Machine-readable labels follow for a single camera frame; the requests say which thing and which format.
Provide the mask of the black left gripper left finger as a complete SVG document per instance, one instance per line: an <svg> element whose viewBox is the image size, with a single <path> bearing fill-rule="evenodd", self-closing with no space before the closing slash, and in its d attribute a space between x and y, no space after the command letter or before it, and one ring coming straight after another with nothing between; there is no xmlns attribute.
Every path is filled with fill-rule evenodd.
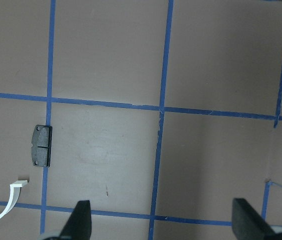
<svg viewBox="0 0 282 240"><path fill-rule="evenodd" d="M89 200L77 202L72 214L61 230L59 240L89 240L92 232Z"/></svg>

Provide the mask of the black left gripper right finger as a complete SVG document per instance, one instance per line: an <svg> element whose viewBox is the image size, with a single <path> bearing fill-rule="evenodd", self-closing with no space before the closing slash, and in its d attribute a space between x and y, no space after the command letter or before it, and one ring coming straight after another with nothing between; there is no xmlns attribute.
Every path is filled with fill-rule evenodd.
<svg viewBox="0 0 282 240"><path fill-rule="evenodd" d="M232 231L237 240L269 240L276 235L244 198L232 201Z"/></svg>

